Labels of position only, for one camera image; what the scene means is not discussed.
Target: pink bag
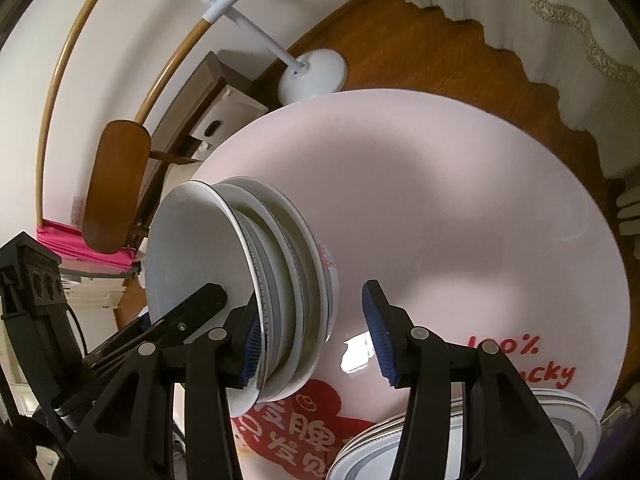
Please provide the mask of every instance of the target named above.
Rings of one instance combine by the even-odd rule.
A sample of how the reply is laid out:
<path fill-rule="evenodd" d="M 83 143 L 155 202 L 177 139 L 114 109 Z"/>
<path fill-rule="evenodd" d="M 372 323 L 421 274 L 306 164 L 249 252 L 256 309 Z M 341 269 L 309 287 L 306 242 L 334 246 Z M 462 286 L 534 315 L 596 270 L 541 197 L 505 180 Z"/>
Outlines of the pink bag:
<path fill-rule="evenodd" d="M 43 220 L 42 224 L 36 228 L 38 241 L 62 258 L 108 265 L 119 270 L 129 270 L 135 260 L 137 251 L 132 247 L 124 247 L 115 254 L 102 254 L 84 243 L 78 229 L 50 220 Z"/>

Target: white bowl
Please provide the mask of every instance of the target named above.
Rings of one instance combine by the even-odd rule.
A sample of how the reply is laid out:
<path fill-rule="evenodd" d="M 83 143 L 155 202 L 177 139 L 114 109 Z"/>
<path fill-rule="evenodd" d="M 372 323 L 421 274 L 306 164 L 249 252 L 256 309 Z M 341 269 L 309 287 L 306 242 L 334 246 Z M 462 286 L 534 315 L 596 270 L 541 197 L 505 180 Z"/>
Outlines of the white bowl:
<path fill-rule="evenodd" d="M 227 294 L 226 307 L 186 340 L 191 342 L 211 328 L 222 326 L 231 309 L 244 306 L 256 291 L 262 354 L 266 352 L 264 304 L 255 267 L 253 242 L 235 213 L 207 184 L 180 184 L 162 201 L 154 216 L 146 252 L 146 298 L 149 316 L 156 322 L 206 283 L 217 283 Z M 264 358 L 256 375 L 242 390 L 227 390 L 232 416 L 247 412 L 265 380 Z"/>

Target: red printed logo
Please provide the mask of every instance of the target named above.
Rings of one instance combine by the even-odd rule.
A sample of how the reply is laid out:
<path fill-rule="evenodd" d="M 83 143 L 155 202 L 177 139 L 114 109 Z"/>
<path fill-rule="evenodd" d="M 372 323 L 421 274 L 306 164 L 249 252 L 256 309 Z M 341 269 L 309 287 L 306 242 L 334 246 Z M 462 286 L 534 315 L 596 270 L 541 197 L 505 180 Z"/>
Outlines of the red printed logo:
<path fill-rule="evenodd" d="M 337 416 L 340 406 L 333 387 L 311 379 L 292 396 L 256 404 L 232 420 L 257 454 L 298 480 L 316 480 L 326 476 L 344 444 L 373 426 L 368 420 Z"/>
<path fill-rule="evenodd" d="M 469 338 L 469 342 L 466 344 L 471 348 L 477 348 L 478 345 L 481 345 L 484 341 L 493 340 L 493 339 L 483 339 L 478 342 L 478 338 L 476 336 L 471 336 Z M 502 351 L 505 354 L 519 354 L 519 355 L 536 355 L 540 349 L 538 345 L 540 344 L 540 336 L 530 336 L 529 334 L 523 335 L 521 338 L 513 339 L 508 338 L 503 341 L 496 341 Z M 576 368 L 575 366 L 562 366 L 556 365 L 555 362 L 541 362 L 540 366 L 536 366 L 534 368 L 529 368 L 527 370 L 521 370 L 520 376 L 522 380 L 527 383 L 539 383 L 541 381 L 553 381 L 552 384 L 537 384 L 537 386 L 546 386 L 552 387 L 555 386 L 558 390 L 564 390 L 573 380 L 575 376 Z"/>

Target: stack of plates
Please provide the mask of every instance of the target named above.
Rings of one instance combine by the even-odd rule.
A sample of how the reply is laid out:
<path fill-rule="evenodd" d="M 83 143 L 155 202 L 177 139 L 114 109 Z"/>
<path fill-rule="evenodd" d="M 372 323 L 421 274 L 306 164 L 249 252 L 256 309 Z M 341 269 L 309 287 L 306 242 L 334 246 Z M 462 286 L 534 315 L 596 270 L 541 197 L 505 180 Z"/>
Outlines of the stack of plates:
<path fill-rule="evenodd" d="M 561 390 L 534 389 L 551 419 L 578 474 L 582 474 L 598 446 L 600 425 L 595 413 L 579 397 Z M 338 453 L 326 480 L 388 480 L 404 424 L 404 414 L 384 420 L 351 439 Z M 451 401 L 449 454 L 445 480 L 460 475 L 462 400 Z"/>
<path fill-rule="evenodd" d="M 293 204 L 247 177 L 172 190 L 156 212 L 146 253 L 152 321 L 206 283 L 226 291 L 226 308 L 187 342 L 222 326 L 255 291 L 262 357 L 243 390 L 229 390 L 232 416 L 301 388 L 318 364 L 337 313 L 337 273 Z"/>

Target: white wall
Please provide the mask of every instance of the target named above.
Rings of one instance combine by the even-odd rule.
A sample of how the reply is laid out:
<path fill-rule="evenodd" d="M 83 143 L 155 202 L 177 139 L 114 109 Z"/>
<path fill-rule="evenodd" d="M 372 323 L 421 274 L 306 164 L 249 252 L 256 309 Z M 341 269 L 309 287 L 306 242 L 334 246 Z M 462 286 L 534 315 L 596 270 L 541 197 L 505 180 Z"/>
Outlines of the white wall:
<path fill-rule="evenodd" d="M 34 167 L 49 79 L 84 0 L 35 0 L 0 51 L 0 244 L 34 232 Z M 240 0 L 241 12 L 288 47 L 348 0 Z M 132 119 L 172 51 L 204 12 L 198 0 L 100 0 L 75 51 L 54 112 L 44 215 L 69 223 L 85 196 L 95 148 L 110 120 Z M 146 123 L 152 131 L 209 50 L 253 79 L 274 57 L 226 18 L 174 76 Z"/>

